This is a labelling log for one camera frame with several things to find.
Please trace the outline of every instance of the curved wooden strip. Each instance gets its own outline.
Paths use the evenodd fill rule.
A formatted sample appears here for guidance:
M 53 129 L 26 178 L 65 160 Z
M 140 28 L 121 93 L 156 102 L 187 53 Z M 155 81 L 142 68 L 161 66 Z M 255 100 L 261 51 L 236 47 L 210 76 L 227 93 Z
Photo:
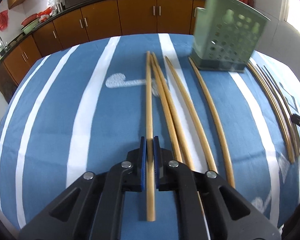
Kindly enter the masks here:
M 160 77 L 160 81 L 161 81 L 164 93 L 166 95 L 166 98 L 167 98 L 167 102 L 168 102 L 168 105 L 169 105 L 169 108 L 170 108 L 170 112 L 171 112 L 171 115 L 172 115 L 173 123 L 174 123 L 174 126 L 176 128 L 177 135 L 178 135 L 178 141 L 180 143 L 180 147 L 181 147 L 184 159 L 186 161 L 186 165 L 191 170 L 194 171 L 193 160 L 192 160 L 189 148 L 188 148 L 188 144 L 187 144 L 187 141 L 186 141 L 186 138 L 185 138 L 185 134 L 184 134 L 182 126 L 181 126 L 181 122 L 180 122 L 180 119 L 179 119 L 176 107 L 175 107 L 175 105 L 173 103 L 172 96 L 170 94 L 170 90 L 169 90 L 168 85 L 167 85 L 167 83 L 165 81 L 164 75 L 162 73 L 162 70 L 160 68 L 160 65 L 159 65 L 159 62 L 157 60 L 156 55 L 154 53 L 152 53 L 152 56 L 154 58 L 154 64 L 155 64 L 155 67 L 156 67 L 156 69 L 158 71 L 158 74 L 159 74 L 159 77 Z
M 160 80 L 160 77 L 159 77 L 159 73 L 157 71 L 157 68 L 155 67 L 154 59 L 153 59 L 152 56 L 151 56 L 151 63 L 152 63 L 152 69 L 154 71 L 155 81 L 156 81 L 157 86 L 158 86 L 158 92 L 159 92 L 159 95 L 160 95 L 164 116 L 166 117 L 166 122 L 167 122 L 167 127 L 168 127 L 168 131 L 169 131 L 169 135 L 170 135 L 170 140 L 171 140 L 171 143 L 172 143 L 172 149 L 173 149 L 174 157 L 178 162 L 183 163 L 180 148 L 179 148 L 179 144 L 178 144 L 178 138 L 177 138 L 177 134 L 176 134 L 176 131 L 175 131 L 175 128 L 174 128 L 171 112 L 170 112 L 169 105 L 168 105 L 168 102 L 167 102 L 167 98 L 166 98 L 166 95 L 164 93 L 164 90 L 163 90 L 163 87 L 162 87 L 162 84 L 161 84 L 161 80 Z
M 266 97 L 268 98 L 268 101 L 272 107 L 272 110 L 274 111 L 274 114 L 277 118 L 277 121 L 279 123 L 280 126 L 280 130 L 281 130 L 281 134 L 283 137 L 283 140 L 285 142 L 286 148 L 287 148 L 287 152 L 288 152 L 288 157 L 289 157 L 289 161 L 291 163 L 295 162 L 295 158 L 294 158 L 294 154 L 293 154 L 293 149 L 292 149 L 292 144 L 290 141 L 290 136 L 289 136 L 289 132 L 288 132 L 288 127 L 284 121 L 284 118 L 282 116 L 282 113 L 270 91 L 270 89 L 268 88 L 265 80 L 262 78 L 262 76 L 260 75 L 260 73 L 255 69 L 255 67 L 252 65 L 252 63 L 249 61 L 247 63 L 247 68 L 252 72 L 252 74 L 255 76 L 255 78 L 257 79 L 260 87 L 262 88 L 264 94 L 266 95 Z
M 230 156 L 230 153 L 229 153 L 229 148 L 228 148 L 228 144 L 227 144 L 227 141 L 226 141 L 225 132 L 223 131 L 222 124 L 221 124 L 216 106 L 213 103 L 213 99 L 212 99 L 212 97 L 209 93 L 207 85 L 205 84 L 202 76 L 200 75 L 199 70 L 197 69 L 197 67 L 195 66 L 195 64 L 194 64 L 194 62 L 191 58 L 189 58 L 189 61 L 192 65 L 192 68 L 193 68 L 197 78 L 198 78 L 198 81 L 200 83 L 200 86 L 202 88 L 204 96 L 205 96 L 205 98 L 207 100 L 207 103 L 208 103 L 208 106 L 210 108 L 213 121 L 214 121 L 214 123 L 216 125 L 216 128 L 217 128 L 217 133 L 218 133 L 218 137 L 219 137 L 219 140 L 220 140 L 220 145 L 221 145 L 221 149 L 222 149 L 222 153 L 223 153 L 223 159 L 224 159 L 224 162 L 225 162 L 225 168 L 226 168 L 228 183 L 233 188 L 235 188 L 231 156 Z
M 195 127 L 195 129 L 197 131 L 197 134 L 199 136 L 201 147 L 203 149 L 204 155 L 205 155 L 207 163 L 208 163 L 208 167 L 209 167 L 210 170 L 218 172 L 216 163 L 214 162 L 214 158 L 213 158 L 210 146 L 209 146 L 209 142 L 208 142 L 207 137 L 204 133 L 203 127 L 201 125 L 198 114 L 197 114 L 197 112 L 194 108 L 194 105 L 193 105 L 193 103 L 192 103 L 185 87 L 183 86 L 176 70 L 174 69 L 172 63 L 170 62 L 170 60 L 168 59 L 167 56 L 165 57 L 165 59 L 167 61 L 167 64 L 168 64 L 168 66 L 171 70 L 171 73 L 172 73 L 172 75 L 173 75 L 173 77 L 174 77 L 174 79 L 175 79 L 175 81 L 178 85 L 178 88 L 179 88 L 179 90 L 182 94 L 182 97 L 183 97 L 183 99 L 186 103 L 186 106 L 189 110 L 189 113 L 191 115 L 192 121 L 194 123 L 194 127 Z
M 152 125 L 152 80 L 150 67 L 150 52 L 146 58 L 146 140 L 147 140 L 147 165 L 146 165 L 146 202 L 147 221 L 155 221 L 155 187 L 154 187 L 154 159 L 153 159 L 153 125 Z
M 289 114 L 289 118 L 288 119 L 289 119 L 289 122 L 290 122 L 290 124 L 291 124 L 291 126 L 293 128 L 293 131 L 294 131 L 294 134 L 295 134 L 295 139 L 297 140 L 297 144 L 298 144 L 298 150 L 299 151 L 296 152 L 297 153 L 297 157 L 298 157 L 300 155 L 300 136 L 299 136 L 296 124 L 292 123 L 291 120 L 290 120 L 290 116 L 292 115 L 292 112 L 290 110 L 290 107 L 288 105 L 288 102 L 287 102 L 285 96 L 283 95 L 281 89 L 279 88 L 279 85 L 277 84 L 277 82 L 275 81 L 275 79 L 273 78 L 273 76 L 271 75 L 271 73 L 269 72 L 269 70 L 267 68 L 265 68 L 265 69 L 266 69 L 267 75 L 269 76 L 269 79 L 272 80 L 273 85 L 275 86 L 275 88 L 276 88 L 277 92 L 279 93 L 279 95 L 280 95 L 280 97 L 281 97 L 281 99 L 282 99 L 285 107 L 287 108 L 287 111 L 288 111 L 288 114 Z

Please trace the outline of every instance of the wooden chopstick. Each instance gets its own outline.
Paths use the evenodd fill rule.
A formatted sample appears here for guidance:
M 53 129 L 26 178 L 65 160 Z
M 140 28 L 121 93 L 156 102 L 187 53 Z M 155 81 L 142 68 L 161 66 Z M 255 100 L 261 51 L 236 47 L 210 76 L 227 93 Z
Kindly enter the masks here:
M 284 140 L 286 148 L 287 148 L 289 161 L 290 161 L 290 163 L 294 163 L 295 158 L 294 158 L 294 154 L 293 154 L 292 144 L 291 144 L 291 141 L 290 141 L 288 127 L 287 127 L 287 124 L 284 121 L 284 117 L 282 116 L 282 113 L 279 109 L 279 106 L 278 106 L 276 100 L 274 99 L 274 96 L 271 93 L 270 89 L 268 88 L 266 81 L 260 75 L 260 73 L 255 69 L 255 67 L 253 66 L 253 64 L 250 61 L 248 61 L 248 63 L 247 63 L 247 68 L 255 76 L 255 78 L 258 81 L 260 87 L 262 88 L 264 94 L 268 98 L 268 101 L 269 101 L 269 103 L 272 107 L 272 110 L 274 111 L 274 114 L 275 114 L 275 116 L 277 118 L 277 121 L 279 123 L 281 134 L 283 136 L 283 140 Z
M 277 84 L 277 82 L 275 81 L 275 79 L 273 78 L 273 76 L 271 75 L 271 73 L 269 72 L 269 70 L 268 70 L 266 67 L 265 67 L 265 70 L 266 70 L 266 72 L 267 72 L 267 75 L 268 75 L 269 79 L 272 80 L 272 83 L 273 83 L 274 87 L 276 88 L 278 94 L 280 95 L 280 97 L 281 97 L 281 99 L 282 99 L 282 101 L 283 101 L 283 103 L 284 103 L 284 105 L 285 105 L 285 107 L 286 107 L 286 109 L 287 109 L 287 112 L 288 112 L 288 115 L 289 115 L 289 118 L 288 118 L 288 119 L 289 119 L 289 122 L 290 122 L 291 125 L 292 125 L 293 131 L 294 131 L 294 133 L 295 133 L 295 138 L 296 138 L 296 140 L 297 140 L 297 144 L 298 144 L 298 148 L 299 148 L 299 149 L 298 149 L 298 150 L 299 150 L 299 153 L 297 152 L 297 156 L 299 156 L 299 155 L 300 155 L 300 135 L 299 135 L 299 133 L 298 133 L 298 129 L 297 129 L 296 124 L 292 123 L 291 120 L 290 120 L 290 117 L 291 117 L 291 115 L 292 115 L 292 112 L 291 112 L 291 110 L 290 110 L 290 107 L 289 107 L 289 105 L 288 105 L 288 102 L 287 102 L 285 96 L 283 95 L 281 89 L 279 88 L 279 85 Z
M 170 62 L 170 60 L 168 59 L 167 56 L 165 57 L 165 59 L 167 61 L 168 67 L 171 70 L 171 73 L 172 73 L 172 75 L 173 75 L 173 77 L 174 77 L 174 79 L 175 79 L 175 81 L 178 85 L 178 88 L 179 88 L 179 90 L 182 94 L 182 97 L 183 97 L 183 99 L 186 103 L 186 106 L 189 110 L 189 113 L 191 115 L 192 121 L 194 123 L 194 127 L 195 127 L 195 129 L 197 131 L 197 134 L 199 136 L 201 147 L 203 149 L 204 155 L 205 155 L 207 163 L 208 163 L 208 168 L 212 171 L 218 172 L 216 163 L 214 162 L 213 155 L 212 155 L 212 152 L 211 152 L 211 149 L 210 149 L 210 146 L 209 146 L 209 142 L 208 142 L 207 137 L 204 133 L 203 127 L 201 125 L 198 114 L 197 114 L 197 112 L 194 108 L 194 105 L 193 105 L 193 103 L 192 103 L 185 87 L 183 86 L 176 70 L 174 69 L 172 63 Z
M 168 102 L 170 112 L 171 112 L 171 115 L 172 115 L 174 127 L 175 127 L 177 135 L 178 135 L 178 141 L 180 143 L 180 148 L 181 148 L 181 151 L 183 153 L 185 163 L 191 170 L 194 170 L 193 160 L 192 160 L 189 148 L 188 148 L 188 144 L 186 142 L 186 137 L 185 137 L 185 134 L 183 132 L 183 128 L 181 126 L 181 122 L 180 122 L 176 107 L 173 103 L 172 96 L 170 94 L 170 90 L 169 90 L 168 85 L 165 81 L 164 75 L 163 75 L 162 70 L 160 68 L 160 65 L 158 63 L 156 55 L 154 53 L 152 53 L 152 56 L 154 58 L 155 68 L 157 69 L 157 72 L 159 74 L 159 78 L 160 78 L 164 93 L 165 93 L 166 98 L 167 98 L 167 102 Z
M 146 165 L 146 203 L 147 221 L 155 221 L 155 189 L 154 189 L 154 159 L 153 159 L 153 126 L 152 126 L 152 80 L 150 67 L 150 52 L 146 58 L 146 140 L 147 140 L 147 165 Z
M 155 81 L 156 81 L 157 86 L 158 86 L 158 92 L 159 92 L 159 96 L 160 96 L 160 99 L 161 99 L 164 116 L 165 116 L 166 122 L 167 122 L 167 127 L 168 127 L 168 131 L 169 131 L 169 135 L 170 135 L 170 140 L 171 140 L 171 143 L 172 143 L 172 149 L 173 149 L 174 157 L 178 162 L 183 163 L 180 148 L 179 148 L 179 144 L 178 144 L 177 134 L 176 134 L 174 124 L 173 124 L 173 120 L 172 120 L 172 116 L 171 116 L 171 112 L 170 112 L 170 109 L 169 109 L 169 105 L 168 105 L 168 102 L 167 102 L 166 95 L 164 93 L 164 90 L 163 90 L 163 87 L 162 87 L 162 84 L 161 84 L 161 80 L 160 80 L 160 77 L 159 77 L 158 70 L 155 67 L 153 56 L 151 56 L 151 63 L 152 63 L 152 69 L 154 71 Z
M 300 149 L 299 149 L 299 145 L 297 143 L 297 138 L 296 138 L 296 135 L 295 135 L 295 131 L 292 127 L 292 122 L 290 121 L 290 115 L 288 113 L 288 110 L 284 106 L 284 102 L 283 102 L 282 98 L 278 95 L 278 91 L 275 89 L 274 84 L 271 83 L 271 80 L 270 80 L 269 76 L 267 75 L 267 73 L 262 68 L 260 68 L 259 66 L 258 66 L 258 69 L 259 69 L 261 75 L 263 75 L 263 78 L 265 79 L 265 81 L 268 84 L 272 94 L 274 95 L 275 99 L 278 102 L 278 106 L 281 110 L 282 116 L 284 117 L 285 123 L 288 127 L 290 140 L 292 142 L 293 151 L 295 153 L 295 156 L 298 157 L 300 155 Z
M 227 181 L 233 188 L 235 188 L 231 156 L 230 156 L 230 153 L 229 153 L 229 148 L 228 148 L 228 144 L 227 144 L 227 141 L 226 141 L 226 136 L 225 136 L 225 133 L 223 131 L 221 120 L 219 118 L 216 106 L 213 103 L 213 99 L 212 99 L 212 97 L 209 93 L 207 85 L 205 84 L 202 76 L 200 75 L 199 70 L 197 69 L 197 67 L 195 66 L 195 64 L 194 64 L 194 62 L 191 58 L 189 58 L 189 61 L 190 61 L 190 64 L 192 65 L 192 68 L 193 68 L 197 78 L 198 78 L 198 81 L 200 83 L 200 86 L 202 88 L 204 96 L 207 100 L 209 109 L 211 111 L 213 121 L 216 125 L 216 129 L 217 129 L 217 133 L 218 133 L 218 137 L 219 137 L 219 140 L 220 140 L 220 145 L 221 145 L 221 149 L 222 149 L 222 153 L 223 153 L 223 159 L 224 159 L 224 162 L 225 162 Z

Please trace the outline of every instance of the bowl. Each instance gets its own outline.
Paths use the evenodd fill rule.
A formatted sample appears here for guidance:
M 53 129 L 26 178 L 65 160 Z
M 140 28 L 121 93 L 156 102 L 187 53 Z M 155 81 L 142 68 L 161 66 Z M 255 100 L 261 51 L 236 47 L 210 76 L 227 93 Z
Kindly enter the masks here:
M 27 35 L 33 28 L 39 23 L 39 19 L 35 19 L 33 22 L 30 22 L 26 27 L 22 29 L 25 35 Z

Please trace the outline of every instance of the table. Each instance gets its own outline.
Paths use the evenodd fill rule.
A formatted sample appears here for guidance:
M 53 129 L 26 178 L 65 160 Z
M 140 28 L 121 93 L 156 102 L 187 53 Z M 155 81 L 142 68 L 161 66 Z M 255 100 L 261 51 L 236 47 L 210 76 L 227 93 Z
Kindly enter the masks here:
M 88 42 L 38 60 L 0 125 L 0 208 L 23 227 L 85 171 L 102 173 L 139 147 L 146 131 L 146 51 L 167 79 L 195 169 L 207 164 L 189 112 L 163 61 L 167 55 L 191 96 L 218 172 L 225 168 L 216 127 L 188 61 L 193 36 L 141 34 Z M 300 115 L 300 82 L 286 65 L 254 52 Z M 281 226 L 300 200 L 300 158 L 290 165 L 278 123 L 260 86 L 245 73 L 201 71 L 219 113 L 236 189 Z M 154 136 L 171 149 L 155 83 Z M 144 193 L 127 192 L 122 239 L 178 239 L 172 192 L 156 192 L 156 221 L 146 222 Z

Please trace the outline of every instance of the plastic bag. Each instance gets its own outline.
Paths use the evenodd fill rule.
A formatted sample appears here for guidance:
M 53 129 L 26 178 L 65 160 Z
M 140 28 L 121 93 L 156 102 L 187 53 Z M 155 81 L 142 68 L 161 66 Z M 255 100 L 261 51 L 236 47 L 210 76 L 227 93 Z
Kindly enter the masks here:
M 8 10 L 0 12 L 0 31 L 3 31 L 8 27 L 8 19 Z

